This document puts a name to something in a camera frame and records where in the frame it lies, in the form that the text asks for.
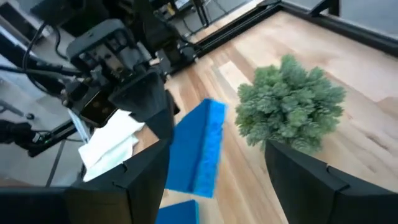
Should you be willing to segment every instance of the wooden tabletop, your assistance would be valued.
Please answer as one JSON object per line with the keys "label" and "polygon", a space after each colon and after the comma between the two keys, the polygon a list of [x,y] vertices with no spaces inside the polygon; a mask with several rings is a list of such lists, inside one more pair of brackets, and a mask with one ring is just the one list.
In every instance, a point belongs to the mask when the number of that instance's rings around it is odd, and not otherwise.
{"label": "wooden tabletop", "polygon": [[[251,2],[220,20],[197,38],[219,29],[253,5]],[[325,69],[327,77],[347,91],[341,123],[323,138],[323,150],[315,157],[398,192],[398,60],[279,12],[167,82],[181,107],[177,121],[204,98],[226,103],[228,112],[215,197],[166,190],[162,206],[194,198],[199,202],[201,223],[287,223],[263,152],[249,147],[234,125],[238,86],[253,81],[256,67],[279,65],[285,54],[294,54],[307,68]],[[142,140],[136,151],[156,140],[147,128],[138,136]]]}

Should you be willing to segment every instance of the blue sponge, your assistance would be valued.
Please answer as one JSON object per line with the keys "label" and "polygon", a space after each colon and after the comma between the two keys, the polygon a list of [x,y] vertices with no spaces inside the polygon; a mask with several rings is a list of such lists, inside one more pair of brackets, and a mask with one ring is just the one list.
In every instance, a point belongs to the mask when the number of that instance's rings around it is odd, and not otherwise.
{"label": "blue sponge", "polygon": [[226,106],[205,99],[174,129],[166,188],[212,197]]}
{"label": "blue sponge", "polygon": [[161,208],[155,224],[199,224],[198,204],[189,200]]}

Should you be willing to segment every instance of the potted plant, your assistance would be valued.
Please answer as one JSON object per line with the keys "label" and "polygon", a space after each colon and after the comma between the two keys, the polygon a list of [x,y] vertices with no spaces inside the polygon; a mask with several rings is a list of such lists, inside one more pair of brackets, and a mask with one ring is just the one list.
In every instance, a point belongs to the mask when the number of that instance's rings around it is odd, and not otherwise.
{"label": "potted plant", "polygon": [[307,72],[285,55],[280,68],[258,68],[253,84],[240,85],[238,95],[236,125],[249,145],[271,139],[312,154],[339,123],[345,90],[333,86],[322,69]]}

